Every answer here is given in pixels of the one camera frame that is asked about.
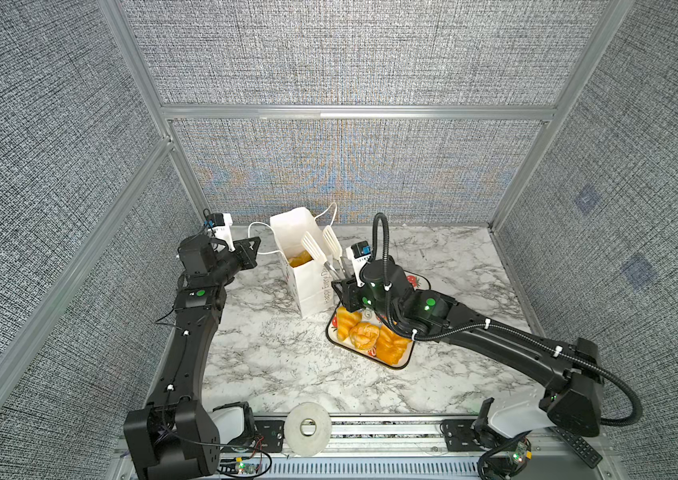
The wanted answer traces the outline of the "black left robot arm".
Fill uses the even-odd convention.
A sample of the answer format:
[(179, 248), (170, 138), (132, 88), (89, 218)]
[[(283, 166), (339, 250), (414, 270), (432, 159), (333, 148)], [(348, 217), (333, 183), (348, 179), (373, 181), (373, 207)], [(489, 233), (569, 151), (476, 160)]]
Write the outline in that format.
[(236, 274), (257, 266), (261, 240), (231, 245), (198, 233), (182, 240), (183, 271), (171, 309), (175, 330), (145, 406), (126, 415), (123, 432), (139, 479), (196, 479), (214, 474), (223, 446), (202, 404), (210, 345)]

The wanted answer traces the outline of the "small green circuit board left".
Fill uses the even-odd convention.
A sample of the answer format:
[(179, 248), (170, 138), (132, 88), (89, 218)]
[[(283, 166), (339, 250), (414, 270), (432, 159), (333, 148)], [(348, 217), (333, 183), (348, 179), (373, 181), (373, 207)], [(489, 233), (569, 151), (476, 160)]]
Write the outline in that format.
[(219, 464), (218, 472), (224, 475), (254, 476), (260, 472), (260, 465), (242, 458), (225, 459)]

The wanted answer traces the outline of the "round bun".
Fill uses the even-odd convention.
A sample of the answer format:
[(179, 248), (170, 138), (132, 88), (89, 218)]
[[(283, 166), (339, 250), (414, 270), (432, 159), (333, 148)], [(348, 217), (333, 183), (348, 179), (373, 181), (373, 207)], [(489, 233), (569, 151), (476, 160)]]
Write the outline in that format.
[(378, 326), (360, 322), (349, 332), (349, 339), (355, 349), (368, 351), (372, 349), (379, 338), (380, 329)]

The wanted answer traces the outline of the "white paper gift bag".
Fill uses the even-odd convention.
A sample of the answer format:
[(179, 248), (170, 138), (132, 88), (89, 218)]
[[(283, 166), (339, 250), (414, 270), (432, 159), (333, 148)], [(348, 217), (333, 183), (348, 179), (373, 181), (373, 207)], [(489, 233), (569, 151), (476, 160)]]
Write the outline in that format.
[(252, 222), (248, 226), (248, 233), (251, 233), (254, 225), (267, 226), (271, 231), (274, 248), (263, 252), (263, 255), (272, 255), (276, 259), (285, 275), (288, 291), (302, 317), (333, 309), (335, 304), (334, 291), (331, 288), (333, 279), (329, 272), (314, 260), (298, 268), (291, 268), (288, 259), (305, 250), (300, 239), (306, 231), (311, 231), (319, 240), (325, 241), (323, 235), (325, 228), (319, 227), (317, 220), (325, 216), (333, 220), (335, 212), (330, 215), (331, 209), (336, 209), (336, 203), (331, 203), (317, 215), (306, 207), (297, 207), (271, 216), (268, 223)]

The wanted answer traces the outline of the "aluminium front rail frame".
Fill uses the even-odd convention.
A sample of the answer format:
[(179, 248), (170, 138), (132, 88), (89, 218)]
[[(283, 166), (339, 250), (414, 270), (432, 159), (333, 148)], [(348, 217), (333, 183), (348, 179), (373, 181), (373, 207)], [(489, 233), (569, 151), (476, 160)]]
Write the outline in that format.
[[(269, 479), (475, 479), (479, 452), (449, 452), (440, 423), (466, 415), (338, 414), (327, 447), (312, 457), (294, 454), (285, 441), (270, 453)], [(282, 419), (283, 414), (255, 419)], [(522, 479), (625, 479), (621, 456), (608, 438), (589, 440), (603, 460), (587, 467), (550, 429), (528, 437), (533, 458)]]

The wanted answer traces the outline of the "black tv remote control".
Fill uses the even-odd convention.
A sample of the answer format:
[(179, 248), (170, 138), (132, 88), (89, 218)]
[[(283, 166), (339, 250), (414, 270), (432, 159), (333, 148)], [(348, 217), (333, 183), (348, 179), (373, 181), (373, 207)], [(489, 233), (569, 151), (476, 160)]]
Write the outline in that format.
[(551, 427), (550, 430), (590, 469), (595, 469), (603, 460), (603, 456), (583, 437), (557, 426)]

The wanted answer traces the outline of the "small circuit board right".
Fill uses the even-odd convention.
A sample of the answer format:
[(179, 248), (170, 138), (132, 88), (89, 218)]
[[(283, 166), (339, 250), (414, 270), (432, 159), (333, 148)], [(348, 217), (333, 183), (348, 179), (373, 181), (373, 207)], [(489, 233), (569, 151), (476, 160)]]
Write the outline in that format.
[(532, 444), (528, 439), (520, 441), (512, 453), (498, 460), (500, 475), (512, 478), (519, 475), (533, 458)]

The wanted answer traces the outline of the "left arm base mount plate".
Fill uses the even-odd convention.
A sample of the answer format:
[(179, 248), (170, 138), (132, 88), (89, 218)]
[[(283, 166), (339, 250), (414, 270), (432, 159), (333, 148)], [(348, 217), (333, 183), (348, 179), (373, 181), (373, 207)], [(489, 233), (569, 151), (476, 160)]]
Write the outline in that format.
[(280, 453), (284, 442), (282, 419), (220, 420), (217, 428), (224, 452), (252, 454), (250, 447)]

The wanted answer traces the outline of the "white rectangular black-rimmed tray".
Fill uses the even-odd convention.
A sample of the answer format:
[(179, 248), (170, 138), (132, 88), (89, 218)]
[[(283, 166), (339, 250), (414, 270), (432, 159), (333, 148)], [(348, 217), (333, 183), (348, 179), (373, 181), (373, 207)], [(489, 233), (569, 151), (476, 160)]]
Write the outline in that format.
[(382, 286), (359, 286), (356, 279), (332, 280), (339, 303), (326, 326), (326, 337), (334, 345), (388, 368), (405, 368), (414, 344), (398, 335), (405, 327), (397, 320), (388, 327)]

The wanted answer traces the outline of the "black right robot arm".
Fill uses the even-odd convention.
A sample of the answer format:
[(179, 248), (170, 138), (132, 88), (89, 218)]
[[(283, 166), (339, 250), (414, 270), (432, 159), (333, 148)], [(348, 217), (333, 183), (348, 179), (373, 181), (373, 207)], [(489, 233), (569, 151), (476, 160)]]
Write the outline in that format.
[(596, 437), (604, 426), (637, 424), (644, 409), (638, 394), (598, 363), (598, 347), (580, 338), (558, 342), (482, 315), (455, 298), (417, 289), (390, 254), (386, 215), (375, 214), (371, 241), (360, 249), (366, 261), (357, 278), (332, 283), (349, 312), (370, 310), (380, 321), (371, 346), (377, 359), (415, 343), (444, 342), (484, 355), (534, 380), (537, 387), (503, 400), (487, 399), (475, 427), (479, 434), (509, 439), (559, 427)]

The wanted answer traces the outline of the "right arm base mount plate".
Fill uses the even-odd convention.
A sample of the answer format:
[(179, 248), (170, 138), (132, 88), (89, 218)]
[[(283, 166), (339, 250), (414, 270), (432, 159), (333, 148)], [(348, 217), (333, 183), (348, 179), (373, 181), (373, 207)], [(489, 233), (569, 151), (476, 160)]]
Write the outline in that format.
[(449, 452), (487, 452), (503, 445), (509, 439), (491, 428), (475, 429), (475, 418), (447, 419), (440, 423), (440, 431)]

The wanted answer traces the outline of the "white tape roll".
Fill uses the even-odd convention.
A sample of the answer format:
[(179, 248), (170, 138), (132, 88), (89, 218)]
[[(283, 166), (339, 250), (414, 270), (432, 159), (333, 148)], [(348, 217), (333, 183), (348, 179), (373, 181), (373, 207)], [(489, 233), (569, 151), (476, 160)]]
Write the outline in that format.
[(332, 434), (328, 411), (314, 402), (304, 402), (293, 408), (284, 423), (284, 437), (291, 451), (302, 457), (321, 453)]

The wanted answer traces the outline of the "small croissant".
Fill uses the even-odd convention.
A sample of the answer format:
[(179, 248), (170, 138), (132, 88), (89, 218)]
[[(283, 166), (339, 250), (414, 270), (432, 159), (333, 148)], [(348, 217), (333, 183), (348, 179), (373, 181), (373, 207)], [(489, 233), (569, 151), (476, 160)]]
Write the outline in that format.
[(288, 263), (291, 268), (298, 268), (302, 265), (311, 262), (312, 260), (313, 257), (311, 256), (311, 254), (308, 251), (304, 250), (298, 255), (289, 258)]

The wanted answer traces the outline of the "croissant left of tray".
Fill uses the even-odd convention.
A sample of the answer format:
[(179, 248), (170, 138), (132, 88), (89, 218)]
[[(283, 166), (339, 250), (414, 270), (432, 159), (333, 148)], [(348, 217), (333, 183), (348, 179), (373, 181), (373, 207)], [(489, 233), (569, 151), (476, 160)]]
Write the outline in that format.
[(360, 311), (350, 312), (344, 306), (339, 306), (335, 314), (336, 337), (339, 342), (343, 342), (352, 328), (362, 320)]

